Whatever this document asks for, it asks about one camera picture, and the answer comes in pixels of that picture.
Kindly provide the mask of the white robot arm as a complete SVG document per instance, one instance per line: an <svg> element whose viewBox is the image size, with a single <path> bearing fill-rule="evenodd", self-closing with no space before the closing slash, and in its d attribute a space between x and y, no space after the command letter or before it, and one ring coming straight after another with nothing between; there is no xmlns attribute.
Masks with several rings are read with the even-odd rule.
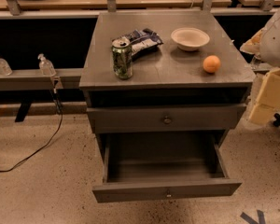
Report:
<svg viewBox="0 0 280 224"><path fill-rule="evenodd" d="M240 47L240 51L256 55L273 67L263 78L257 98L253 101L248 120L264 125L280 108L280 8Z"/></svg>

